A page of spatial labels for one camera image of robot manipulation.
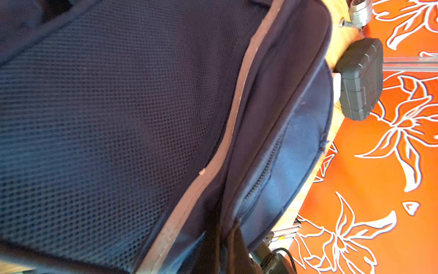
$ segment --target black mesh fabric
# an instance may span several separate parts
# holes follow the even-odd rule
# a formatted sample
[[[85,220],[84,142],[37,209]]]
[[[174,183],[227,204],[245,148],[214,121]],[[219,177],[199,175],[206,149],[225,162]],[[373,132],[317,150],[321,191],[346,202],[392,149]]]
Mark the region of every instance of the black mesh fabric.
[[[132,271],[177,186],[213,154],[233,48],[266,12],[104,0],[0,67],[1,240]]]

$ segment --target metal bracket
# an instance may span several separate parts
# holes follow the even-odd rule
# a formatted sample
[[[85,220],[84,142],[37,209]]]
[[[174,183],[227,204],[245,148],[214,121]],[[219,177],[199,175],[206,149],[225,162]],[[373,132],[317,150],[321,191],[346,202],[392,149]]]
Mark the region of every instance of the metal bracket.
[[[350,4],[350,9],[348,9],[351,22],[342,18],[339,22],[339,27],[362,29],[371,21],[371,15],[373,13],[372,4],[372,0],[353,0]]]

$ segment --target electrical cable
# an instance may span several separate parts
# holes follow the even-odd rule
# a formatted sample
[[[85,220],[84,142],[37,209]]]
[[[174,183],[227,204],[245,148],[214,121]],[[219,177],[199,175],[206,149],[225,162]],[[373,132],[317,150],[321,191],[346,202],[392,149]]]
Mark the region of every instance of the electrical cable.
[[[272,253],[278,253],[278,251],[286,252],[286,254],[289,256],[290,263],[292,264],[293,271],[295,271],[295,273],[297,273],[297,269],[295,268],[295,262],[293,261],[292,254],[290,254],[289,250],[285,249],[284,247],[279,247],[277,249],[274,249],[272,251]]]

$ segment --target backpack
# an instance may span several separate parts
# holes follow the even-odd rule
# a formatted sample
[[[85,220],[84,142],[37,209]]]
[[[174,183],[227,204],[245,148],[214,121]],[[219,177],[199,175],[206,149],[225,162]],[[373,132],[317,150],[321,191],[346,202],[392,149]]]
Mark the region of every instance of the backpack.
[[[1,11],[0,258],[259,271],[248,252],[327,143],[324,4],[20,1]]]

